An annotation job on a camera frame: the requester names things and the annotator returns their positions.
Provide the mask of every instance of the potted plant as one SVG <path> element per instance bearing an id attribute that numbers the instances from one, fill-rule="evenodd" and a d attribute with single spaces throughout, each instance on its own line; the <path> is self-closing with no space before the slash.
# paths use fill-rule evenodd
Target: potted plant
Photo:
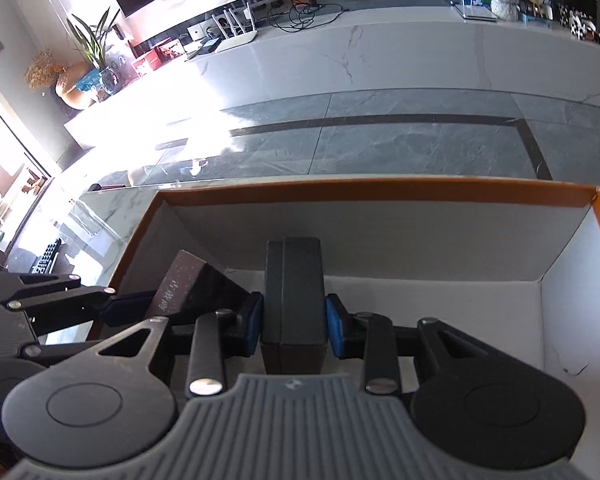
<path id="1" fill-rule="evenodd" d="M 75 81 L 82 78 L 90 69 L 88 63 L 83 61 L 65 68 L 56 62 L 51 50 L 46 48 L 40 52 L 31 63 L 30 67 L 24 75 L 24 80 L 32 90 L 45 89 L 51 90 L 51 95 L 54 97 L 60 109 L 66 116 L 72 119 L 75 115 L 75 110 L 84 110 L 93 100 L 88 94 L 83 94 L 75 89 Z M 74 85 L 67 86 L 67 82 L 73 79 Z"/>
<path id="2" fill-rule="evenodd" d="M 75 14 L 72 14 L 72 16 L 77 22 L 76 24 L 72 23 L 69 19 L 66 20 L 69 30 L 82 47 L 83 54 L 91 61 L 91 63 L 93 63 L 98 71 L 102 88 L 104 88 L 107 95 L 113 95 L 119 90 L 118 76 L 112 68 L 107 66 L 105 57 L 107 35 L 113 29 L 113 25 L 120 14 L 120 10 L 118 10 L 118 12 L 113 15 L 113 18 L 109 20 L 110 11 L 111 7 L 104 12 L 97 25 L 89 26 Z"/>

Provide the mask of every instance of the glass vase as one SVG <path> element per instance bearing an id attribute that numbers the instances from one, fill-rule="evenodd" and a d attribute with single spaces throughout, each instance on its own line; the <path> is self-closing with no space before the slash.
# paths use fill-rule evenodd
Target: glass vase
<path id="1" fill-rule="evenodd" d="M 107 66 L 100 72 L 100 81 L 102 83 L 102 88 L 108 95 L 117 94 L 122 88 L 120 78 L 110 66 Z"/>

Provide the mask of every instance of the gray tile floor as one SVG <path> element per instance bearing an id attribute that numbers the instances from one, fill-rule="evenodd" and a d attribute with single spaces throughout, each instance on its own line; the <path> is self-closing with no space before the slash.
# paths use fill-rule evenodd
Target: gray tile floor
<path id="1" fill-rule="evenodd" d="M 535 178 L 515 128 L 476 124 L 370 124 L 324 128 L 310 173 Z"/>
<path id="2" fill-rule="evenodd" d="M 29 270 L 36 256 L 31 241 L 52 242 L 72 201 L 96 182 L 141 186 L 308 173 L 535 178 L 520 121 L 554 180 L 600 186 L 600 108 L 589 105 L 502 92 L 395 89 L 303 96 L 221 115 L 221 128 L 200 128 L 199 118 L 166 126 L 159 145 L 91 150 L 36 206 L 10 256 L 19 266 L 13 270 Z"/>
<path id="3" fill-rule="evenodd" d="M 303 96 L 223 113 L 235 128 L 387 114 L 523 118 L 555 180 L 600 185 L 600 108 L 589 105 L 504 92 L 394 89 Z M 507 126 L 325 126 L 231 137 L 209 155 L 195 146 L 191 139 L 177 153 L 165 152 L 142 184 L 308 172 L 535 177 L 517 132 Z"/>

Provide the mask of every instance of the dark brown box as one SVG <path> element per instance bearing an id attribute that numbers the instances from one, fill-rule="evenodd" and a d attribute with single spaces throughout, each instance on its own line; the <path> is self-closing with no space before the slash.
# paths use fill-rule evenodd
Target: dark brown box
<path id="1" fill-rule="evenodd" d="M 190 324 L 220 308 L 240 309 L 249 293 L 205 260 L 180 251 L 154 296 L 146 317 L 166 316 Z"/>

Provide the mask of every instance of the white marble countertop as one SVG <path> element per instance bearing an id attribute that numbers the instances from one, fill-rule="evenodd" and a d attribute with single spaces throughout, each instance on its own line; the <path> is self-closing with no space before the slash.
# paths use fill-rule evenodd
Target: white marble countertop
<path id="1" fill-rule="evenodd" d="M 600 46 L 562 27 L 465 22 L 451 7 L 361 9 L 330 19 L 319 16 L 324 26 L 297 34 L 266 27 L 251 43 L 174 60 L 65 127 L 90 148 L 112 136 L 155 136 L 213 110 L 389 88 L 503 91 L 600 107 Z"/>

